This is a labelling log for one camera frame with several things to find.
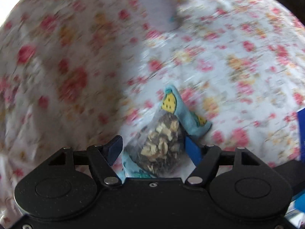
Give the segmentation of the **clear bag dried mix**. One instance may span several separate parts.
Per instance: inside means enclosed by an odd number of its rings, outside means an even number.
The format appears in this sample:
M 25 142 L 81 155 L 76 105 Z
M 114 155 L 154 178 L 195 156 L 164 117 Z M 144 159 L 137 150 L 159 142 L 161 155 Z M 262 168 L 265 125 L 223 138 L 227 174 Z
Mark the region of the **clear bag dried mix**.
M 125 175 L 134 178 L 169 177 L 185 158 L 185 133 L 178 118 L 159 109 L 124 147 Z

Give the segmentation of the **floral bed sheet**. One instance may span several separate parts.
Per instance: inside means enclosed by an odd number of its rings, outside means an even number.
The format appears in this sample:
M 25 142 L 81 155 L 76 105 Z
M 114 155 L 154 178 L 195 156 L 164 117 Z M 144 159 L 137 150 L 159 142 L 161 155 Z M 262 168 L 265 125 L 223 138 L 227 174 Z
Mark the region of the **floral bed sheet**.
M 300 155 L 304 26 L 276 0 L 176 0 L 163 33 L 140 0 L 1 0 L 1 225 L 14 188 L 62 147 L 152 119 L 166 85 L 212 122 L 207 143 L 274 167 Z

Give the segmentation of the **purple capped white bottle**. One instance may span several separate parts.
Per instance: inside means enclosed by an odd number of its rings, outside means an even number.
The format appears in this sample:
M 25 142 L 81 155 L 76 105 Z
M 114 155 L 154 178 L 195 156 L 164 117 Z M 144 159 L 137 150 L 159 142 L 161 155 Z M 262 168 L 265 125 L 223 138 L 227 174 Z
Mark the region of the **purple capped white bottle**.
M 159 31 L 173 31 L 179 28 L 176 0 L 140 0 L 146 9 L 149 23 Z

